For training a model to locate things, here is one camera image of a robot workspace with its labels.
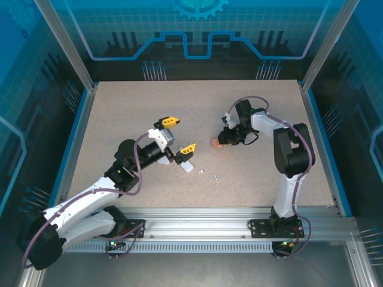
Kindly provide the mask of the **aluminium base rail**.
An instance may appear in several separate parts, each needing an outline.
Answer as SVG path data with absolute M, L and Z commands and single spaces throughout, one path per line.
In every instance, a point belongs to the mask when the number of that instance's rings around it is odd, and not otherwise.
M 127 218 L 146 221 L 146 241 L 250 240 L 247 222 L 268 219 L 270 214 L 270 207 L 122 207 L 120 210 Z M 301 206 L 299 214 L 310 220 L 313 241 L 349 241 L 358 234 L 356 220 L 340 216 L 335 206 Z

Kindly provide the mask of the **blue-trimmed aluminium side rail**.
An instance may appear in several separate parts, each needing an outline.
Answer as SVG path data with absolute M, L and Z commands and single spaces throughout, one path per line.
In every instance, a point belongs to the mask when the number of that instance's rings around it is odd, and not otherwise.
M 324 124 L 322 122 L 318 105 L 315 101 L 314 94 L 310 88 L 308 91 L 304 91 L 303 88 L 301 88 L 301 95 L 333 201 L 336 203 L 341 216 L 352 217 L 349 201 L 335 162 Z
M 53 207 L 68 198 L 95 94 L 95 91 L 83 92 L 47 207 Z

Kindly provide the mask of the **aluminium corner post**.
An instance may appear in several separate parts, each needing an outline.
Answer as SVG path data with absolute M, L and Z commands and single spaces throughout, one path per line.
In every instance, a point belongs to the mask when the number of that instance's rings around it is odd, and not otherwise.
M 351 18 L 360 0 L 344 0 L 334 22 L 332 23 L 323 43 L 318 49 L 311 65 L 309 66 L 306 75 L 301 83 L 301 92 L 308 93 L 309 88 L 317 77 L 319 71 L 323 67 L 333 47 L 340 38 L 346 24 Z
M 95 87 L 94 82 L 50 0 L 34 0 L 34 3 L 67 56 L 84 88 L 92 93 Z

